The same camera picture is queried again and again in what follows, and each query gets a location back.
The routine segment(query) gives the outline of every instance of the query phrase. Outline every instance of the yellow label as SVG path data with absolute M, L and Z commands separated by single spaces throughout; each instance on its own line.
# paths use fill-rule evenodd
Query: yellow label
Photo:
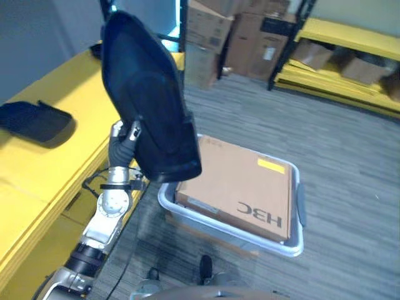
M 260 167 L 267 168 L 267 169 L 279 172 L 281 174 L 285 174 L 285 168 L 278 164 L 274 164 L 272 162 L 265 161 L 261 158 L 258 159 L 257 163 Z

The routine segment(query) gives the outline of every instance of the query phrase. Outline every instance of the black foam pad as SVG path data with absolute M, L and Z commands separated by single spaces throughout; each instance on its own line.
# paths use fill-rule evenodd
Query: black foam pad
M 141 123 L 136 160 L 157 182 L 201 173 L 193 115 L 184 105 L 174 59 L 136 17 L 113 13 L 103 31 L 102 79 L 126 128 Z

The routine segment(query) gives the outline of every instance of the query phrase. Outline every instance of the gray carpet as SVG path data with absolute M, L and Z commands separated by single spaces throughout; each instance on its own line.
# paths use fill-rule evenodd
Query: gray carpet
M 196 284 L 201 255 L 216 271 L 291 299 L 399 299 L 400 122 L 231 75 L 210 91 L 186 87 L 197 131 L 297 165 L 306 187 L 305 250 L 290 259 L 243 256 L 165 220 L 151 184 L 90 299 L 128 299 L 151 266 L 165 288 Z

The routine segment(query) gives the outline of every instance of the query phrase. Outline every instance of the wall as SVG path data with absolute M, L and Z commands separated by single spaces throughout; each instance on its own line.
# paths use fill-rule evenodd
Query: wall
M 97 0 L 0 1 L 0 103 L 99 39 Z
M 400 0 L 317 0 L 311 16 L 400 37 Z

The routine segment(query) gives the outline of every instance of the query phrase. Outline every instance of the plastic bin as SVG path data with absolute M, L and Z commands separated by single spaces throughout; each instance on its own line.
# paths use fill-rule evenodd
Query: plastic bin
M 177 222 L 237 246 L 245 251 L 263 249 L 291 258 L 296 257 L 300 255 L 304 249 L 303 227 L 306 225 L 304 188 L 300 183 L 299 169 L 294 164 L 283 159 L 272 156 L 268 157 L 290 164 L 293 170 L 291 235 L 290 238 L 284 242 L 271 241 L 176 204 L 174 202 L 174 197 L 178 185 L 177 182 L 163 184 L 158 193 L 158 201 L 163 208 L 172 213 L 173 218 Z

